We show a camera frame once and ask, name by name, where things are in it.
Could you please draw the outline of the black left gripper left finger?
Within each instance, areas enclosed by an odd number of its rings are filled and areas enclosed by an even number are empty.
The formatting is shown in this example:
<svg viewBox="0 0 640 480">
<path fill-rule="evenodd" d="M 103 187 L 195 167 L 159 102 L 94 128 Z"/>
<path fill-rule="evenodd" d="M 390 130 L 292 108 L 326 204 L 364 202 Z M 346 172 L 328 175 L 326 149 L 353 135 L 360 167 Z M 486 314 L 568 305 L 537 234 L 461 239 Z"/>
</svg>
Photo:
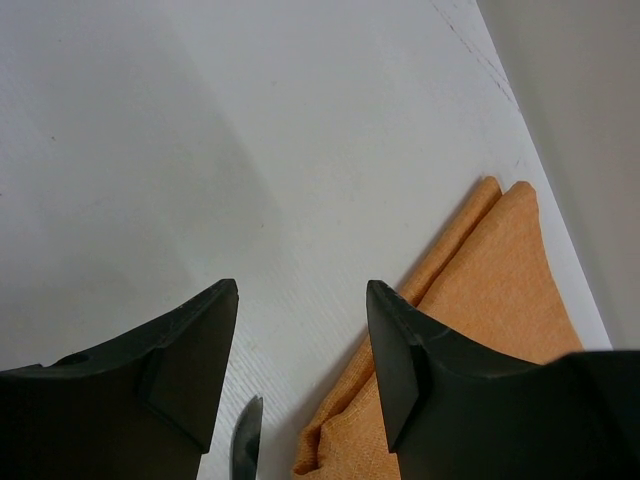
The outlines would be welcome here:
<svg viewBox="0 0 640 480">
<path fill-rule="evenodd" d="M 133 370 L 133 396 L 207 453 L 234 335 L 238 288 L 222 279 L 175 309 L 50 366 L 1 373 L 1 381 L 80 383 Z"/>
</svg>

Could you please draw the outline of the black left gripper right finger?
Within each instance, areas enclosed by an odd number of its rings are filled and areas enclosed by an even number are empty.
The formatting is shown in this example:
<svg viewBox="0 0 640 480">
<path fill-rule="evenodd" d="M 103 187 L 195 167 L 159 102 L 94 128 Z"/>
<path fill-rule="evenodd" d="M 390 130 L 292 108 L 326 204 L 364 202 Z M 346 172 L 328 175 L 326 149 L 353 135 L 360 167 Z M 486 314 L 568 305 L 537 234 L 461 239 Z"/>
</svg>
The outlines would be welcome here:
<svg viewBox="0 0 640 480">
<path fill-rule="evenodd" d="M 471 340 L 380 280 L 366 305 L 391 451 L 539 453 L 559 441 L 540 366 Z"/>
</svg>

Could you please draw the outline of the black plastic knife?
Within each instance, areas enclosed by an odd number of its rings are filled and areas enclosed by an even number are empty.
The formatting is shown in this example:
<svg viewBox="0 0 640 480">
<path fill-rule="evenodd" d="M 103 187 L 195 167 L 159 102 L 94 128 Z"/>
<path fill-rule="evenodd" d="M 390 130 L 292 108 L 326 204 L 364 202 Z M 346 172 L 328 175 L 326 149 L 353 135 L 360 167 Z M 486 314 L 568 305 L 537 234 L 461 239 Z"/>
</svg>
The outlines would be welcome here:
<svg viewBox="0 0 640 480">
<path fill-rule="evenodd" d="M 255 395 L 240 413 L 230 445 L 231 480 L 255 480 L 258 470 L 263 397 Z"/>
</svg>

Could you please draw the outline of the orange cloth placemat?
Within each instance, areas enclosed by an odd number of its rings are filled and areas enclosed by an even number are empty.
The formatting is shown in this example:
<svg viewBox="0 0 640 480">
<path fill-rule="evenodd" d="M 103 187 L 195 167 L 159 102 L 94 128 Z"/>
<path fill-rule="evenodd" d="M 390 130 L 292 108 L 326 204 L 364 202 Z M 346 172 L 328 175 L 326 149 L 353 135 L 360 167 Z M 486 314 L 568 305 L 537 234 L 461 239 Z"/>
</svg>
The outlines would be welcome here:
<svg viewBox="0 0 640 480">
<path fill-rule="evenodd" d="M 543 364 L 583 348 L 547 260 L 535 189 L 484 178 L 400 290 L 419 311 Z M 294 479 L 397 479 L 371 344 L 364 341 L 299 435 Z"/>
</svg>

